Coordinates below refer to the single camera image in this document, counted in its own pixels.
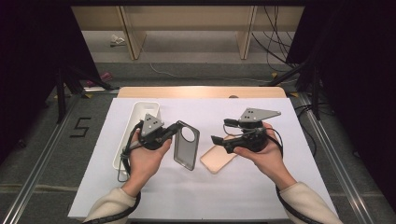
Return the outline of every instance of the gray carpet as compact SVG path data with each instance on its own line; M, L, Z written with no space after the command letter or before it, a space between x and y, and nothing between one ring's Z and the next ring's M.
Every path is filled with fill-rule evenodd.
M201 79L187 77L226 77L253 78L271 80L271 68L265 64L194 64L194 63L157 63L154 67L162 72L183 76L170 77L155 73L147 63L98 63L100 73L111 72L113 79L108 81L113 86L258 86L262 84L253 80ZM278 69L288 69L285 65ZM293 91L293 82L282 85L285 90ZM4 217L21 185L27 179L41 151L54 129L57 120L57 103L49 97L48 108L41 111L24 139L26 148L15 148L7 160L0 166L0 217ZM73 203L79 183L90 160L96 140L106 118L107 110L116 94L95 94L92 98L80 98L66 123L64 133L55 148L47 168L40 178L35 192L27 204L19 223L79 223L67 217L68 209ZM294 107L300 105L299 98L290 98ZM321 122L330 136L334 147L342 158L353 182L366 202L375 223L396 223L396 216L386 199L376 187L361 160L353 156L350 144L342 125L331 109L324 105L320 108ZM79 118L80 124L89 127L85 137L73 138L71 135L82 134L75 130ZM359 223L349 201L340 186L326 154L306 115L301 117L302 125L314 136L317 144L315 160L325 185L330 192L338 215L344 223ZM306 136L314 151L313 141Z

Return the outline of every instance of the right hand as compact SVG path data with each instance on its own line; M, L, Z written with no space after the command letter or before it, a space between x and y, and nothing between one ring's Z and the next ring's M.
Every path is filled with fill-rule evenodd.
M267 135L273 137L277 141L271 124L265 122L262 124L264 128L266 128ZM296 183L286 168L285 163L283 163L280 148L270 139L268 139L267 146L259 152L252 152L244 147L236 147L233 152L253 161L259 170L270 177L281 190Z

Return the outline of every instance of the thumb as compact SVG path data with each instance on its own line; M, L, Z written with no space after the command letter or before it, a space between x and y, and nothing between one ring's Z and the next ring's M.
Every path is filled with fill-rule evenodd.
M244 157L249 160L253 160L255 153L250 151L245 147L236 147L233 149L233 152L241 157Z

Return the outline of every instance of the white table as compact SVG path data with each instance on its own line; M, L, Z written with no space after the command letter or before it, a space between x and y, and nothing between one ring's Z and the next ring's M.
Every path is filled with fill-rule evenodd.
M236 157L216 175L210 174L199 161L213 147L210 135L225 135L223 120L239 119L247 107L282 113L267 122L282 136L287 167L297 180L304 181L315 190L335 213L289 99L117 98L109 108L71 207L70 217L86 217L98 198L122 185L117 181L117 171L112 167L112 162L137 101L158 102L164 127L183 120L197 128L201 138L193 171L173 161L174 145L171 146L158 173L142 189L142 200L130 218L162 221L265 221L288 218L276 197L274 183L251 161Z

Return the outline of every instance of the floor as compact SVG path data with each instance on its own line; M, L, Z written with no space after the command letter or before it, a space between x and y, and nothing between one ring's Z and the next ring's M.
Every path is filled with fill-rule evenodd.
M272 75L281 75L288 66L267 54L252 38L246 60L239 58L233 32L149 32L144 51L139 59L132 61L125 46L110 47L111 36L123 37L122 32L84 32L87 44L101 74L111 72L113 86L161 86L161 85L224 85L257 86L271 81ZM284 44L289 44L292 34L280 34ZM268 38L255 33L258 40L268 47ZM272 43L270 50L283 57L278 44ZM295 77L285 81L281 87L293 93ZM30 179L32 170L43 151L49 152L34 191L21 208L16 219L18 223L80 223L67 217L81 178L84 176L94 149L96 139L106 118L106 112L116 93L99 92L79 98L67 98L68 121L59 134L59 139L50 142L57 128L57 102L54 92L47 100L24 140L27 147L17 147L0 166L0 217L5 218L7 210ZM290 95L294 107L303 105L301 97ZM320 100L326 102L323 92ZM394 211L367 173L359 157L354 155L353 146L342 125L328 105L320 107L320 124L332 141L332 146L345 166L353 187L366 205L371 221L362 222L350 203L339 176L334 171L325 146L308 113L301 115L301 123L312 135L306 139L315 153L315 161L325 185L344 223L396 223ZM82 134L76 130L77 122L89 127L85 137L71 137Z

